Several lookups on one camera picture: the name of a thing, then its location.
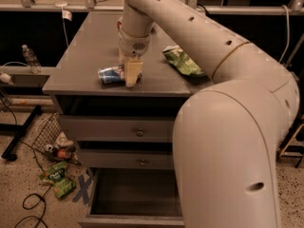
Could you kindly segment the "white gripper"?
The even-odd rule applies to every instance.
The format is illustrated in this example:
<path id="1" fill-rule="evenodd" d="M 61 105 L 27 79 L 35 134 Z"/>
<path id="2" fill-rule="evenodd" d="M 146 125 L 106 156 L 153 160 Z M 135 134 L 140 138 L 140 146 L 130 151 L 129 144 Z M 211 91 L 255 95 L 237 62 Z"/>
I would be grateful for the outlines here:
<path id="1" fill-rule="evenodd" d="M 133 87 L 143 69 L 143 56 L 150 43 L 150 36 L 133 37 L 128 35 L 122 28 L 119 30 L 119 65 L 124 67 L 124 80 L 127 87 Z"/>

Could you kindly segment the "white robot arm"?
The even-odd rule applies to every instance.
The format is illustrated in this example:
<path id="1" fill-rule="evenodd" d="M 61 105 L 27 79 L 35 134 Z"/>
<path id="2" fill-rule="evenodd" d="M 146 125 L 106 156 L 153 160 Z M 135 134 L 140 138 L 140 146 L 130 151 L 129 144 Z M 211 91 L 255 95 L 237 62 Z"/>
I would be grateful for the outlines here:
<path id="1" fill-rule="evenodd" d="M 153 24 L 212 81 L 183 104 L 173 127 L 185 228 L 281 228 L 276 149 L 299 109 L 294 76 L 179 0 L 124 0 L 124 56 L 135 54 Z"/>

